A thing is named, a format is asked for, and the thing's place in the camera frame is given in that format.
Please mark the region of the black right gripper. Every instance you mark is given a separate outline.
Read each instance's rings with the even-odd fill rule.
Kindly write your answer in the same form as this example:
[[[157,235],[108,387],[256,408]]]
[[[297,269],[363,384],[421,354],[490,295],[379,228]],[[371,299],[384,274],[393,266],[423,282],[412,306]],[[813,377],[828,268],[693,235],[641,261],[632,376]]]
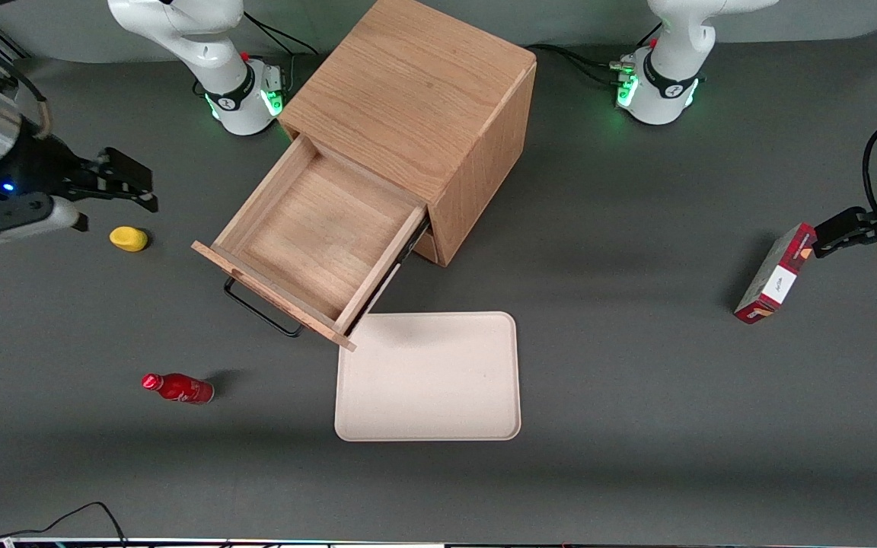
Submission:
[[[55,136],[36,139],[22,123],[18,141],[0,159],[0,229],[87,229],[74,202],[126,200],[159,212],[148,167],[114,147],[97,160],[77,156]]]

